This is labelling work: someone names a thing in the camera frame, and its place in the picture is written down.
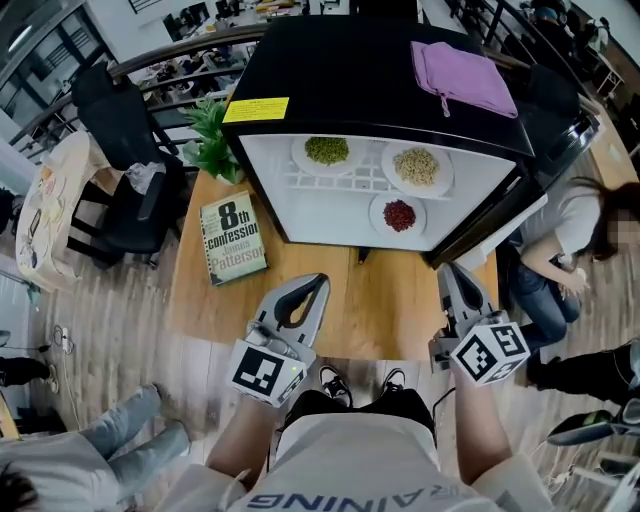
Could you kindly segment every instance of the yellow label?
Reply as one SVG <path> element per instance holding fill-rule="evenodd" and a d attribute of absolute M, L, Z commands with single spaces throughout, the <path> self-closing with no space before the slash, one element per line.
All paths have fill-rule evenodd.
<path fill-rule="evenodd" d="M 222 122 L 237 123 L 238 121 L 284 119 L 288 104 L 289 98 L 232 101 Z"/>

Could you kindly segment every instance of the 8th confession book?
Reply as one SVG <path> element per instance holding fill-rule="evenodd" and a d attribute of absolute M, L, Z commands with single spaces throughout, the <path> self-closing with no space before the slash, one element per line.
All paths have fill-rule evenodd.
<path fill-rule="evenodd" d="M 267 268 L 249 192 L 202 207 L 200 226 L 211 284 L 217 286 Z"/>

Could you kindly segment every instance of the black chair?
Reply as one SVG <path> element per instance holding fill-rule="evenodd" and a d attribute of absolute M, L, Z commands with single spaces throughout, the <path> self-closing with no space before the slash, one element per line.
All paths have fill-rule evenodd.
<path fill-rule="evenodd" d="M 95 189 L 83 195 L 82 199 L 102 202 L 108 207 L 102 225 L 91 233 L 92 245 L 111 253 L 115 261 L 127 252 L 147 255 L 159 252 L 168 229 L 180 236 L 176 221 L 186 214 L 188 206 L 187 201 L 179 198 L 186 188 L 183 164 L 158 149 L 152 127 L 161 140 L 168 137 L 147 112 L 140 90 L 128 80 L 114 85 L 104 63 L 90 68 L 76 80 L 72 100 L 78 107 L 80 121 L 114 169 L 125 171 L 135 163 L 150 162 L 163 163 L 166 168 L 166 174 L 153 176 L 145 195 L 136 192 L 126 176 L 112 197 L 100 198 Z"/>

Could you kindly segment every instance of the red beans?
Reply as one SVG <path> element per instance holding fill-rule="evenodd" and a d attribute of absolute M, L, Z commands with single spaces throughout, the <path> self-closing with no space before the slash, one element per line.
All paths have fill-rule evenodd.
<path fill-rule="evenodd" d="M 398 233 L 409 229 L 416 222 L 416 213 L 413 208 L 404 201 L 398 199 L 387 203 L 384 207 L 384 221 Z"/>

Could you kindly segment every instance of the potted plant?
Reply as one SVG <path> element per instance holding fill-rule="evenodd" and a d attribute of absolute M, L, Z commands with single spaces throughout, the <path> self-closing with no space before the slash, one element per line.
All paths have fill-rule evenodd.
<path fill-rule="evenodd" d="M 182 153 L 192 165 L 207 171 L 222 183 L 236 185 L 244 178 L 244 172 L 220 130 L 224 113 L 224 105 L 212 98 L 196 101 L 195 108 L 189 109 L 186 116 L 193 123 L 191 128 L 202 135 L 202 142 L 187 142 Z"/>

